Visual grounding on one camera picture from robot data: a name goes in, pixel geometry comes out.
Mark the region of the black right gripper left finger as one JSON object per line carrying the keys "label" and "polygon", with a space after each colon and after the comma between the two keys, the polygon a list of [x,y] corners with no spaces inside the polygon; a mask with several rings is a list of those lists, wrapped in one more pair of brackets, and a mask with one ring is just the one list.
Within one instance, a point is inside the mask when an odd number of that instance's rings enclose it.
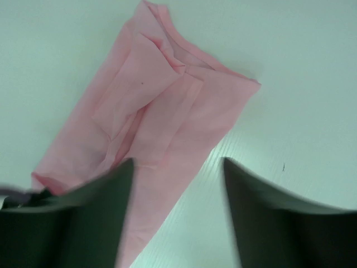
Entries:
{"label": "black right gripper left finger", "polygon": [[114,267],[133,175],[128,159],[64,195],[1,187],[1,266]]}

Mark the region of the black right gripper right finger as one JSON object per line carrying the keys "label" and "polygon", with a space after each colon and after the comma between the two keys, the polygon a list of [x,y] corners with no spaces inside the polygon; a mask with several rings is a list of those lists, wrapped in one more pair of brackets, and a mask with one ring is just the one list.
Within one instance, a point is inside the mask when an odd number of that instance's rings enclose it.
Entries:
{"label": "black right gripper right finger", "polygon": [[356,211],[314,202],[223,160],[242,267],[355,267]]}

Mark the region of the pink t shirt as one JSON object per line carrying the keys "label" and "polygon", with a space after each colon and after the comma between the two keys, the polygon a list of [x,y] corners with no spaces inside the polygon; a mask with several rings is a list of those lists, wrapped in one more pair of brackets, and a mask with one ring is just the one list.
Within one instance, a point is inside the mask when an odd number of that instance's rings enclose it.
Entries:
{"label": "pink t shirt", "polygon": [[116,263],[129,267],[259,89],[185,40],[166,6],[141,1],[33,171],[33,185],[60,194],[133,158]]}

